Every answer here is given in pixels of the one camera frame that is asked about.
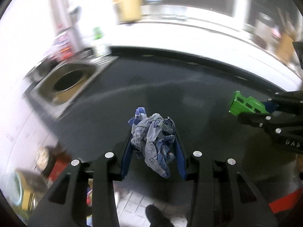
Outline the green carton box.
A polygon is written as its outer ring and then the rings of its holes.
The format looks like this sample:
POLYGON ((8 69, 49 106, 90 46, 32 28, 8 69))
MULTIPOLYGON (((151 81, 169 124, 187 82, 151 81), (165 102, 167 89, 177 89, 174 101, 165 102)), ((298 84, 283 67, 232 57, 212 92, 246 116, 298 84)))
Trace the green carton box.
POLYGON ((238 116, 242 112, 268 114, 265 105, 252 96, 244 97, 235 91, 230 102, 229 113, 238 116))

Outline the blue white paper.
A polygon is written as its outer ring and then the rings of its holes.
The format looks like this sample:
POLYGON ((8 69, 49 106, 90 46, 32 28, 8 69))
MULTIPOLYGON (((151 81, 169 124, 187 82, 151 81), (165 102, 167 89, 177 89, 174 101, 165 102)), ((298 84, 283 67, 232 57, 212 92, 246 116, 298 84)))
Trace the blue white paper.
POLYGON ((137 157, 143 158, 146 165, 161 177, 169 178, 169 163, 176 158, 174 121, 159 113, 148 116, 144 107, 138 107, 128 124, 131 126, 131 145, 137 157))

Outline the bamboo utensil holder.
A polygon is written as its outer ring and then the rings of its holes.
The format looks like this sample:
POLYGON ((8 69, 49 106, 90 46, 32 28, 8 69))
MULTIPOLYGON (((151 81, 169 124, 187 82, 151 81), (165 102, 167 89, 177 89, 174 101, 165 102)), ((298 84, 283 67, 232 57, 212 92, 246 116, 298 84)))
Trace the bamboo utensil holder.
POLYGON ((281 40, 276 49, 276 56, 284 63, 288 63, 294 53, 294 40, 286 33, 282 33, 281 40))

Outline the red container under counter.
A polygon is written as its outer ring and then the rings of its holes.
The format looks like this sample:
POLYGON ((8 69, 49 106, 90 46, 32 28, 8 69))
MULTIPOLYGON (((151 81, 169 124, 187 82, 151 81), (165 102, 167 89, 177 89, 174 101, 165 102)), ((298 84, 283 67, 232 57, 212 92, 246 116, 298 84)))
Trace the red container under counter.
POLYGON ((298 203, 301 196, 302 196, 302 187, 291 194, 283 196, 282 198, 279 198, 274 202, 269 203, 269 207, 274 214, 291 210, 298 203))

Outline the steel sink basin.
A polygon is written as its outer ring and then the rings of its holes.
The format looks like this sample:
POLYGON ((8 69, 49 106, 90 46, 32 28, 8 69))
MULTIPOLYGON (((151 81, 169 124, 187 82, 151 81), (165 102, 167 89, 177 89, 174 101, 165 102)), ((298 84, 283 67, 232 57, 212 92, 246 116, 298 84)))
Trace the steel sink basin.
POLYGON ((59 119, 116 59, 116 56, 105 55, 66 60, 35 85, 29 97, 53 119, 59 119))

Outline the green cap soap bottle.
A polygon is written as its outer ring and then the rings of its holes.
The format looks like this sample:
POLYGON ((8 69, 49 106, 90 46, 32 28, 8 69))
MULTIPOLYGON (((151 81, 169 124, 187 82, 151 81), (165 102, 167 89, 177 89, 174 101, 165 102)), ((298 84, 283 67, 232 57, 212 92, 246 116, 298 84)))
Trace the green cap soap bottle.
POLYGON ((95 27, 94 30, 94 52, 97 56, 105 56, 110 54, 110 48, 107 38, 99 27, 95 27))

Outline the red detergent pouch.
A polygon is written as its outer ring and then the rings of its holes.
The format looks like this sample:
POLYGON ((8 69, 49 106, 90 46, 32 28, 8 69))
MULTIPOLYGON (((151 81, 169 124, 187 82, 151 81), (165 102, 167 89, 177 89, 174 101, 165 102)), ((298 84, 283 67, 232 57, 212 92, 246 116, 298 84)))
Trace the red detergent pouch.
POLYGON ((55 55, 57 61, 64 61, 74 55, 73 46, 68 32, 71 27, 62 28, 56 35, 54 40, 55 55))

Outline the tan thermos jug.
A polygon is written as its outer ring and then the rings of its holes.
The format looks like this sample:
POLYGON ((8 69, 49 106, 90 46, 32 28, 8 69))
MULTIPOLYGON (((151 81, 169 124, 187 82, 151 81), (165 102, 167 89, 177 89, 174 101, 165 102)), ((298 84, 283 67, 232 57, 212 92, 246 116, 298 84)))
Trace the tan thermos jug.
POLYGON ((119 23, 134 23, 142 19, 142 0, 113 0, 119 23))

